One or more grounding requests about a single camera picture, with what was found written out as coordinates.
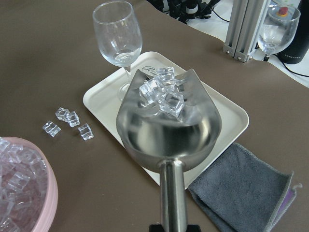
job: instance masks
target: stainless steel ice scoop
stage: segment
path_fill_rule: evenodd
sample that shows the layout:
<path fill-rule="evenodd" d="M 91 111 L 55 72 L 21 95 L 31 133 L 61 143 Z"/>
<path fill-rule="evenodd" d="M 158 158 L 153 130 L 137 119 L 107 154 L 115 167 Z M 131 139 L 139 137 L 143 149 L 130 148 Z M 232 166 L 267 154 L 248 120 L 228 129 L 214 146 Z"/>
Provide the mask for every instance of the stainless steel ice scoop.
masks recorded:
<path fill-rule="evenodd" d="M 116 126 L 130 156 L 142 167 L 160 173 L 161 217 L 165 232 L 187 228 L 183 172 L 199 165 L 211 152 L 221 118 L 194 70 L 176 76 L 184 97 L 179 117 L 146 106 L 139 88 L 148 79 L 137 70 L 120 106 Z"/>

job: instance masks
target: glass base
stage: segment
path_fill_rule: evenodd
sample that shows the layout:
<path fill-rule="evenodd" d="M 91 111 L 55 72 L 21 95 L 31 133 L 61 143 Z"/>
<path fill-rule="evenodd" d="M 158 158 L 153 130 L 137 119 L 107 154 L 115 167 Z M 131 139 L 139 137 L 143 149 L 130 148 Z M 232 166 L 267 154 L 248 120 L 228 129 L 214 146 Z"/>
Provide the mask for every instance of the glass base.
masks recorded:
<path fill-rule="evenodd" d="M 122 100 L 125 98 L 126 92 L 130 86 L 130 83 L 126 83 L 123 86 L 120 87 L 118 90 L 118 98 L 122 102 Z"/>

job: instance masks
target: brown table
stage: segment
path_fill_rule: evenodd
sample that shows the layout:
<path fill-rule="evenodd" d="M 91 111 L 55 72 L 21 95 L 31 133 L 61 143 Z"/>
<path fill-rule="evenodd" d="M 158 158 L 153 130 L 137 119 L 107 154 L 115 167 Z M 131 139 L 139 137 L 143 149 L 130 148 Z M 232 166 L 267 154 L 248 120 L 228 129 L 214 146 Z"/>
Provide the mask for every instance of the brown table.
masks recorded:
<path fill-rule="evenodd" d="M 58 183 L 50 232 L 145 232 L 160 221 L 159 186 L 83 105 L 84 93 L 118 68 L 98 51 L 92 11 L 98 0 L 3 0 L 0 3 L 0 136 L 30 140 L 45 153 Z M 143 52 L 156 51 L 244 108 L 250 118 L 237 142 L 303 189 L 274 232 L 309 228 L 309 90 L 271 64 L 237 62 L 223 43 L 133 1 Z M 60 107 L 75 110 L 93 129 L 84 142 L 57 121 Z M 51 138 L 42 126 L 62 128 Z M 187 193 L 188 220 L 218 231 Z"/>

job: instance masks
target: white surface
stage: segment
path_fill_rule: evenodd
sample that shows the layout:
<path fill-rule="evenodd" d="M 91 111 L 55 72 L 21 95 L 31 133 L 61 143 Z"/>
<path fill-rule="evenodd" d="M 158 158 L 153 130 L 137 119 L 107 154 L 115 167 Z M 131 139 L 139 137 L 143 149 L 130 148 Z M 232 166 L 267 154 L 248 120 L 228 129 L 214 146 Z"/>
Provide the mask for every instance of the white surface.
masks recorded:
<path fill-rule="evenodd" d="M 174 67 L 175 74 L 181 74 L 185 70 L 174 64 L 164 56 L 156 52 L 146 52 L 132 65 L 132 75 L 136 69 L 144 72 L 151 67 L 154 69 L 162 67 Z M 126 81 L 124 69 L 119 69 L 106 77 L 104 80 L 90 88 L 84 95 L 84 105 L 89 111 L 102 123 L 103 126 L 122 144 L 116 129 L 116 116 L 120 108 L 120 101 L 117 98 L 117 91 Z M 216 105 L 221 119 L 222 130 L 216 141 L 216 144 L 209 156 L 197 167 L 184 173 L 184 185 L 188 188 L 190 183 L 198 177 L 209 165 L 218 158 L 221 153 L 247 128 L 249 118 L 247 113 L 238 105 L 204 84 L 205 89 Z M 159 184 L 160 177 L 158 173 L 145 171 Z"/>
<path fill-rule="evenodd" d="M 282 0 L 285 4 L 297 4 L 298 0 Z M 231 17 L 233 7 L 233 0 L 221 0 L 215 5 L 214 11 L 222 18 L 229 20 Z M 193 19 L 188 21 L 188 25 L 206 34 L 212 35 L 223 42 L 225 42 L 226 34 L 228 30 L 228 22 L 224 22 L 215 13 L 211 13 L 210 19 Z M 255 60 L 263 60 L 263 53 L 260 49 L 257 49 L 253 55 Z M 290 76 L 292 79 L 309 87 L 309 77 L 302 77 L 295 75 L 282 65 L 282 63 L 275 57 L 271 56 L 269 63 L 280 69 L 282 72 Z M 309 75 L 309 52 L 306 53 L 303 60 L 298 64 L 286 64 L 286 66 L 296 73 Z"/>

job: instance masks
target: white tray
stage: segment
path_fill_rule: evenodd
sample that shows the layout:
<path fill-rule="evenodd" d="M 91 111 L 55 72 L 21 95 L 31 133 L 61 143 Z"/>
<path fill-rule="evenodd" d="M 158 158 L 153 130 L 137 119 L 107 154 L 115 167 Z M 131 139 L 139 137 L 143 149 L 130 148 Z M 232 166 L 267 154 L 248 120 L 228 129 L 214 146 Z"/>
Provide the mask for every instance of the white tray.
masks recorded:
<path fill-rule="evenodd" d="M 181 74 L 185 70 L 171 62 L 157 52 L 145 52 L 133 63 L 131 74 L 134 76 L 137 69 L 147 74 L 163 67 L 174 67 L 175 74 Z M 120 68 L 104 80 L 90 88 L 84 95 L 84 105 L 102 123 L 103 126 L 123 146 L 116 129 L 116 116 L 121 102 L 118 100 L 117 91 L 126 82 L 126 73 Z M 249 117 L 238 105 L 203 83 L 208 94 L 216 105 L 221 119 L 221 133 L 209 156 L 197 167 L 184 173 L 184 185 L 188 186 L 208 168 L 221 153 L 248 127 Z M 160 175 L 145 169 L 152 179 L 159 184 Z"/>

